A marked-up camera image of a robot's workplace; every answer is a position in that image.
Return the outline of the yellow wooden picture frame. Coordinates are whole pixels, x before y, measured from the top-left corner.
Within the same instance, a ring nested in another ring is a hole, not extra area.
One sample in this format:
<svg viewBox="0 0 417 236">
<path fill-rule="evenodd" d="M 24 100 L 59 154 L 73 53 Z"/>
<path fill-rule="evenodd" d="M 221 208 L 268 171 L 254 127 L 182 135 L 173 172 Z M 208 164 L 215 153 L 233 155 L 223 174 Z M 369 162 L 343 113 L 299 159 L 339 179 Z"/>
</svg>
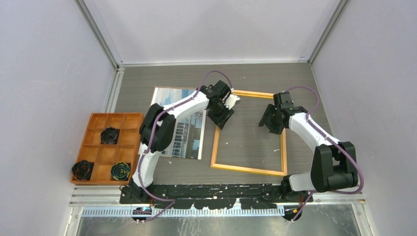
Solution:
<svg viewBox="0 0 417 236">
<path fill-rule="evenodd" d="M 273 95 L 274 95 L 273 93 L 267 93 L 267 92 L 255 92 L 255 91 L 246 91 L 246 90 L 237 90 L 237 89 L 234 90 L 233 94 L 237 96 L 264 98 L 264 99 L 273 99 Z M 250 174 L 268 175 L 268 176 L 275 176 L 275 177 L 284 177 L 288 175 L 286 129 L 284 129 L 280 135 L 281 171 L 264 170 L 264 169 L 216 163 L 220 131 L 221 131 L 220 128 L 216 127 L 215 132 L 214 132 L 213 148 L 212 148 L 211 161 L 210 161 L 211 168 L 228 170 L 228 171 L 244 172 L 244 173 L 250 173 Z"/>
</svg>

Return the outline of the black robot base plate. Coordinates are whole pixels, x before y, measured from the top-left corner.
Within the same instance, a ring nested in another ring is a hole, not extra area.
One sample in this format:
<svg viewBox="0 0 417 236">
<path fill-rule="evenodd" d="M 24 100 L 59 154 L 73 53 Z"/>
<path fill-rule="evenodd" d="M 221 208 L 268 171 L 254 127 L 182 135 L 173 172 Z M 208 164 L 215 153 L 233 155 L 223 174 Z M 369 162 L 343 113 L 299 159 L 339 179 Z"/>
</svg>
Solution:
<svg viewBox="0 0 417 236">
<path fill-rule="evenodd" d="M 120 187 L 121 204 L 153 204 L 162 209 L 174 200 L 174 209 L 273 209 L 278 203 L 300 207 L 308 192 L 284 193 L 279 185 L 258 184 L 152 184 L 147 192 L 132 183 Z"/>
</svg>

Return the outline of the building photo print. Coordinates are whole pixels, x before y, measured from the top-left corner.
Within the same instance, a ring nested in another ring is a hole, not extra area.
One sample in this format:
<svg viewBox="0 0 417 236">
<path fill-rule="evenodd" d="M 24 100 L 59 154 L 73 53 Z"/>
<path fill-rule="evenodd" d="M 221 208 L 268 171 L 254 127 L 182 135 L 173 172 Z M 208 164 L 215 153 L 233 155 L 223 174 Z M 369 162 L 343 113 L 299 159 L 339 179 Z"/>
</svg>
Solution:
<svg viewBox="0 0 417 236">
<path fill-rule="evenodd" d="M 209 99 L 202 92 L 186 88 L 156 87 L 151 106 L 140 126 L 142 155 L 152 139 L 151 152 L 175 158 L 201 159 Z"/>
</svg>

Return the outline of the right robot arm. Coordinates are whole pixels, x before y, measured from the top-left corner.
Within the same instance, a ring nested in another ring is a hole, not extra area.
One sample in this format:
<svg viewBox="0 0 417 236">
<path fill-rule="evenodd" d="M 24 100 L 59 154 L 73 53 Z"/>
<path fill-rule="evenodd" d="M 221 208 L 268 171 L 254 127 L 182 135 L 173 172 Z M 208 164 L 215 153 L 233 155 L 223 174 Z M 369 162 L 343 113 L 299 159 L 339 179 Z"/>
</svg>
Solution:
<svg viewBox="0 0 417 236">
<path fill-rule="evenodd" d="M 273 100 L 273 104 L 267 105 L 259 126 L 266 126 L 270 133 L 277 135 L 290 129 L 313 151 L 310 171 L 283 177 L 281 197 L 293 202 L 301 191 L 322 193 L 355 187 L 359 181 L 355 146 L 328 134 L 305 108 L 293 104 L 289 92 L 274 94 Z"/>
</svg>

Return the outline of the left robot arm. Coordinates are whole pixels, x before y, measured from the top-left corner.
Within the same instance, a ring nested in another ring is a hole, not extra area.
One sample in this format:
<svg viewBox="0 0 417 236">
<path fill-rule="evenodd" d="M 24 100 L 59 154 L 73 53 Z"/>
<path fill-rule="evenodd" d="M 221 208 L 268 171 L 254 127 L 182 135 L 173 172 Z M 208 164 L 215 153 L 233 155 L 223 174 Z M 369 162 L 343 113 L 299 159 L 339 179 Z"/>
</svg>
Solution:
<svg viewBox="0 0 417 236">
<path fill-rule="evenodd" d="M 239 97 L 234 95 L 234 89 L 219 80 L 215 85 L 199 86 L 174 103 L 164 106 L 152 104 L 139 129 L 138 164 L 128 185 L 133 199 L 144 204 L 153 196 L 149 187 L 153 184 L 158 158 L 172 143 L 179 121 L 205 110 L 208 118 L 222 129 L 234 113 L 237 101 Z"/>
</svg>

